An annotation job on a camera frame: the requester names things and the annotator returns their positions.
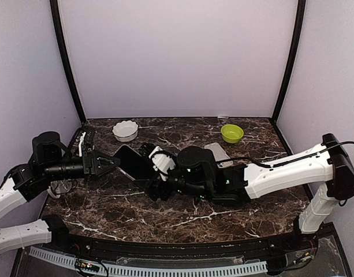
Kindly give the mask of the right black frame post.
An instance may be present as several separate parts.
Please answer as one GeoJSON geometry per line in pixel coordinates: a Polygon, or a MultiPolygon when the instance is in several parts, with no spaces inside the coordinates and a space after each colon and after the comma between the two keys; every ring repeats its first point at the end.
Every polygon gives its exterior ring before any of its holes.
{"type": "Polygon", "coordinates": [[[277,101],[275,103],[274,111],[271,116],[271,123],[273,125],[277,124],[278,119],[280,117],[280,113],[284,105],[286,93],[288,91],[290,78],[292,76],[293,67],[295,65],[297,50],[300,43],[301,30],[303,27],[306,2],[307,2],[306,0],[297,1],[296,17],[295,17],[295,23],[293,27],[292,40],[288,52],[288,58],[287,58],[280,90],[278,93],[277,101]]]}

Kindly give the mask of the black frame post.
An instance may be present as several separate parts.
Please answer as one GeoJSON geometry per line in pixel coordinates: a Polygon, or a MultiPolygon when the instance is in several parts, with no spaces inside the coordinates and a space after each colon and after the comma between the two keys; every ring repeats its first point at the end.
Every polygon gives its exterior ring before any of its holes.
{"type": "Polygon", "coordinates": [[[284,105],[286,93],[288,91],[290,78],[292,76],[293,67],[295,65],[297,50],[300,43],[301,30],[303,27],[306,2],[307,2],[306,0],[297,1],[296,17],[295,17],[295,23],[293,27],[292,40],[288,52],[288,58],[287,58],[280,90],[278,93],[277,101],[275,103],[274,111],[271,116],[271,123],[273,125],[277,124],[278,119],[280,117],[280,113],[284,105]]]}
{"type": "Polygon", "coordinates": [[[54,26],[57,46],[61,57],[62,67],[64,69],[66,81],[68,83],[69,92],[72,97],[77,116],[80,120],[80,123],[83,125],[87,121],[87,119],[85,116],[83,105],[79,97],[76,82],[74,80],[74,75],[70,64],[68,50],[66,48],[66,43],[64,38],[64,29],[62,27],[62,21],[61,21],[61,16],[59,11],[59,2],[57,0],[50,0],[50,10],[51,10],[51,17],[53,19],[53,26],[54,26]]]}

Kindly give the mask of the small circuit board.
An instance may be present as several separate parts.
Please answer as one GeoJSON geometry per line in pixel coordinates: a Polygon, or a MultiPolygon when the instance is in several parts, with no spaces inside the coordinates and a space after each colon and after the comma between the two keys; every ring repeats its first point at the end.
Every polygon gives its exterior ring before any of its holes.
{"type": "Polygon", "coordinates": [[[79,272],[97,274],[100,270],[100,267],[91,261],[76,259],[74,262],[74,267],[79,272]]]}

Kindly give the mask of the left black frame post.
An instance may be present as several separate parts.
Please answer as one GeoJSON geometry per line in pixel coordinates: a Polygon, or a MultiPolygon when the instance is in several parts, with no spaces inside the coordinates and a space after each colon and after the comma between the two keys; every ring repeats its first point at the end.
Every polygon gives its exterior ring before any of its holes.
{"type": "Polygon", "coordinates": [[[50,10],[51,10],[51,17],[53,19],[53,26],[54,26],[57,46],[61,57],[62,67],[64,69],[66,81],[68,83],[69,92],[72,97],[77,116],[80,120],[80,123],[83,125],[87,121],[87,119],[85,116],[83,105],[79,97],[76,82],[74,80],[74,75],[70,64],[68,50],[66,48],[66,43],[64,38],[64,29],[62,27],[62,21],[61,21],[61,16],[59,11],[59,2],[57,0],[50,0],[50,10]]]}

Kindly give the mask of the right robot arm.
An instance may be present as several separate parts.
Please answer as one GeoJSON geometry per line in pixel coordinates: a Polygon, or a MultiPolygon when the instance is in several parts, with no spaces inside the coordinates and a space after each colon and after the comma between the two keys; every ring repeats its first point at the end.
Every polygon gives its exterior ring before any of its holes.
{"type": "Polygon", "coordinates": [[[354,196],[354,167],[344,144],[331,133],[299,154],[266,163],[240,157],[238,165],[225,168],[212,150],[196,146],[177,155],[152,144],[143,144],[140,151],[155,170],[146,185],[153,200],[167,200],[177,192],[235,206],[279,190],[319,183],[316,195],[294,221],[294,232],[287,236],[291,250],[301,249],[334,207],[354,196]]]}

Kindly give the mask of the black front rail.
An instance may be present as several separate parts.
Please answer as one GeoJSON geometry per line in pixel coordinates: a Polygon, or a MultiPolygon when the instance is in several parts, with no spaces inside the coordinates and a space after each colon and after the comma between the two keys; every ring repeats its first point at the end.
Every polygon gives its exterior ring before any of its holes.
{"type": "Polygon", "coordinates": [[[115,261],[122,257],[177,260],[243,256],[246,259],[271,259],[304,249],[314,250],[316,245],[316,242],[311,242],[310,239],[296,238],[292,233],[257,239],[201,244],[122,242],[71,234],[69,244],[64,249],[53,244],[44,244],[44,247],[83,257],[115,261]]]}

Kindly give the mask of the green bowl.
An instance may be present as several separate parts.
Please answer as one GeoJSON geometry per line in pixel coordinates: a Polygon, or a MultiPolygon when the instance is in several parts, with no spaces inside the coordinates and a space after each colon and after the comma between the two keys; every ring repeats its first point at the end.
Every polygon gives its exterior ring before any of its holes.
{"type": "Polygon", "coordinates": [[[237,125],[227,124],[221,127],[221,135],[226,143],[235,144],[244,137],[244,131],[237,125]]]}

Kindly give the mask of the white scalloped bowl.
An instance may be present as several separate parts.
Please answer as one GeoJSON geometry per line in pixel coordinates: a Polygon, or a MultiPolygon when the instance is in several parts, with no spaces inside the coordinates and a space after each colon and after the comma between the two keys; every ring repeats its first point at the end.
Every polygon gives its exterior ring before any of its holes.
{"type": "Polygon", "coordinates": [[[121,121],[113,126],[112,132],[115,138],[120,142],[129,142],[134,140],[139,131],[139,125],[135,121],[121,121]]]}

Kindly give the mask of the white phone case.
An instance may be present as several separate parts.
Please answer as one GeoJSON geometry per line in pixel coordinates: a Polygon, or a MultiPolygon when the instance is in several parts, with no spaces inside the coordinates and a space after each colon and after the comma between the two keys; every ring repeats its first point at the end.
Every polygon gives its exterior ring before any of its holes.
{"type": "MultiPolygon", "coordinates": [[[[221,160],[226,160],[226,159],[230,159],[230,157],[228,156],[228,154],[226,153],[226,151],[220,146],[219,143],[211,143],[211,144],[207,144],[204,146],[204,149],[209,149],[213,152],[214,155],[214,159],[216,161],[221,161],[221,160]]],[[[217,166],[220,169],[224,169],[227,167],[230,167],[233,165],[233,161],[224,161],[222,163],[218,163],[217,166]]]]}

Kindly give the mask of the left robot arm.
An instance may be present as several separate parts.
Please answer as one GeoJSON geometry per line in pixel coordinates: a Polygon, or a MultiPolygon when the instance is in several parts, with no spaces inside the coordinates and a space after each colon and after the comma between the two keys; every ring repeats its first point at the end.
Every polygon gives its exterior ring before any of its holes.
{"type": "MultiPolygon", "coordinates": [[[[118,158],[93,149],[91,133],[82,136],[78,156],[72,156],[54,131],[33,138],[32,150],[29,161],[12,168],[0,184],[0,219],[49,190],[54,181],[101,177],[120,165],[118,158]]],[[[73,247],[73,238],[57,215],[0,229],[0,254],[38,244],[52,244],[67,252],[73,247]]]]}

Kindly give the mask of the phone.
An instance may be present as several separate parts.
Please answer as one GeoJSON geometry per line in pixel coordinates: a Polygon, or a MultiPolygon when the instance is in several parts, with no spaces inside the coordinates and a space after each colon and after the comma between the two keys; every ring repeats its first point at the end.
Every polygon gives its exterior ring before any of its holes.
{"type": "Polygon", "coordinates": [[[122,145],[114,157],[120,160],[117,169],[141,190],[147,189],[149,180],[155,171],[149,162],[128,145],[122,145]]]}

